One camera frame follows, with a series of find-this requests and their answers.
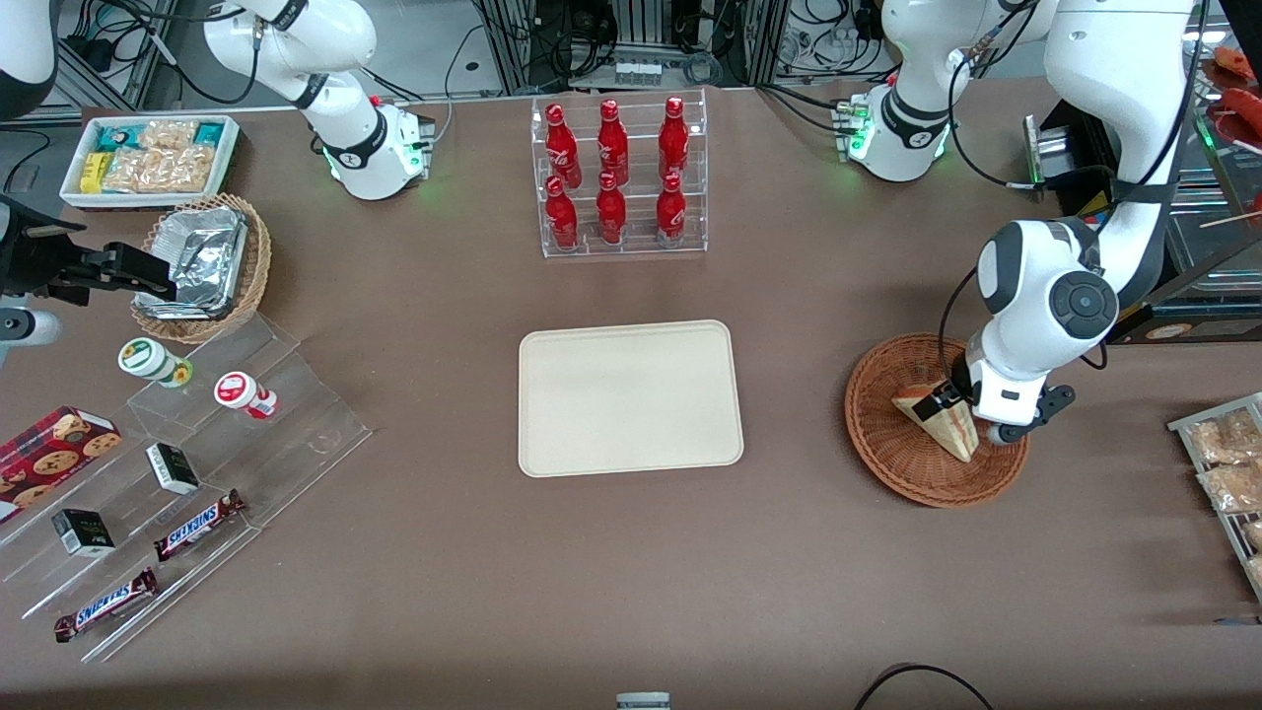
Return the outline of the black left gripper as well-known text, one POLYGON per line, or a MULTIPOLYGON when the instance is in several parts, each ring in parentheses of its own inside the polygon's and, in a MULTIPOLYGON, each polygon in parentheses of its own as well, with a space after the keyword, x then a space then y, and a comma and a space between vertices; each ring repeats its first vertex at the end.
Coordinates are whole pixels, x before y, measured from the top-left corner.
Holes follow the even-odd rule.
MULTIPOLYGON (((925 395, 925 421, 936 417, 939 414, 952 412, 960 404, 974 404, 974 386, 970 381, 946 381, 946 392, 929 392, 925 395)), ((1023 428, 1023 435, 1034 433, 1037 428, 1046 426, 1059 412, 1068 409, 1076 401, 1076 390, 1073 387, 1044 387, 1039 395, 1035 409, 1035 417, 1023 428)))

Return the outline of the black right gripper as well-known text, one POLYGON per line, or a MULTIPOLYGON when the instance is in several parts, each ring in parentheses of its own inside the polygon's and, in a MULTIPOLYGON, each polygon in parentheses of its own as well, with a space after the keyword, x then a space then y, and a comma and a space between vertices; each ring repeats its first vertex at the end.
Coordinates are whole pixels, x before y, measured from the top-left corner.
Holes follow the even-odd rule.
MULTIPOLYGON (((3 202, 3 295, 50 298, 59 301, 90 301, 90 288, 66 282, 63 271, 82 264, 86 248, 72 242, 69 235, 86 230, 85 224, 56 219, 8 195, 3 202)), ((106 243, 92 251, 87 264, 103 272, 98 288, 105 291, 143 293, 158 300, 175 300, 177 288, 170 277, 154 274, 135 275, 126 271, 163 271, 164 261, 127 243, 106 243)))

